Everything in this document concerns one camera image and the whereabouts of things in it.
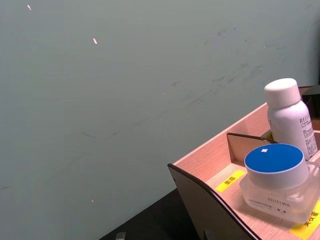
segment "wooden storage box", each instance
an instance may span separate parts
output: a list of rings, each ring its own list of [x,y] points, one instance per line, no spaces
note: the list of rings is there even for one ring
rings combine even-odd
[[[301,88],[301,94],[308,89]],[[215,188],[235,171],[246,171],[244,163],[235,160],[227,133],[262,136],[270,130],[267,104],[258,107],[203,145],[199,146],[168,168],[200,239],[211,232],[213,239],[275,239],[298,240],[290,229],[293,222],[263,213],[245,203],[239,182],[225,191]],[[318,148],[320,131],[315,130]],[[310,161],[320,163],[320,151]],[[320,239],[320,227],[309,238]]]

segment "white bottle cap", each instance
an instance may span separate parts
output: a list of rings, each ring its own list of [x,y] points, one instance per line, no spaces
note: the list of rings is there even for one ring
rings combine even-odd
[[[283,109],[301,100],[297,81],[293,78],[282,78],[270,82],[264,87],[266,103],[269,108]]]
[[[289,144],[260,146],[247,154],[244,164],[251,182],[270,191],[295,188],[309,176],[304,153]]]

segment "gray-green wall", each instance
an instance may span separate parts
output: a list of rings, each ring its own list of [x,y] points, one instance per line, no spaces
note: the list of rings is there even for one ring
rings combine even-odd
[[[2,1],[0,238],[125,222],[266,83],[317,82],[319,27],[317,0]]]

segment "table surface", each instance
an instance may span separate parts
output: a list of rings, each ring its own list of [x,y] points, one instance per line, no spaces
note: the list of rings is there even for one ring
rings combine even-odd
[[[119,232],[125,240],[199,240],[177,189],[100,240],[115,240]]]

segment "white bottle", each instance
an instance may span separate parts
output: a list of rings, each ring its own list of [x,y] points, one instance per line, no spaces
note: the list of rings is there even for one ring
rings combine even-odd
[[[264,92],[274,140],[300,148],[309,160],[318,148],[309,110],[301,101],[297,81],[292,78],[275,80],[264,87]]]

